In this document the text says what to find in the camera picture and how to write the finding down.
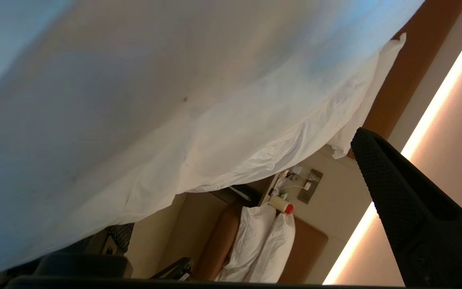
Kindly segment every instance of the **white bed sheet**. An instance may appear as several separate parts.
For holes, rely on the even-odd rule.
[[[0,76],[0,271],[300,161],[421,2],[77,2]]]

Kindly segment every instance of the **wooden headboard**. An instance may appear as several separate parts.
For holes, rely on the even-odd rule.
[[[426,0],[394,38],[407,40],[368,114],[364,128],[387,139],[462,11],[462,0]]]

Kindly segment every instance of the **brown leather headboard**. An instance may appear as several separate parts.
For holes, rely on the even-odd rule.
[[[229,205],[220,215],[199,262],[194,280],[213,281],[224,266],[240,225],[241,206]],[[295,218],[295,240],[279,283],[302,284],[317,262],[328,237]]]

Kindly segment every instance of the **red cap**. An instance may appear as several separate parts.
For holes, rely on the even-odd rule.
[[[284,213],[287,214],[287,215],[289,215],[289,214],[291,214],[291,213],[293,213],[293,212],[294,212],[294,205],[288,204],[288,205],[286,206],[286,209],[284,210]]]

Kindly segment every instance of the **white pillow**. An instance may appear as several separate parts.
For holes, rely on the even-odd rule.
[[[276,283],[288,261],[295,239],[293,214],[279,214],[265,245],[244,282]]]
[[[334,150],[332,157],[339,159],[346,156],[351,149],[351,141],[356,134],[356,130],[363,125],[367,115],[374,104],[375,97],[383,86],[385,79],[390,72],[398,53],[405,44],[405,33],[400,35],[400,40],[390,40],[379,52],[379,60],[375,69],[374,79],[367,90],[365,98],[359,108],[352,114],[352,118],[341,128],[328,144]]]
[[[261,207],[242,208],[240,226],[231,250],[229,263],[215,281],[242,282],[251,269],[272,227],[276,210],[265,204]]]

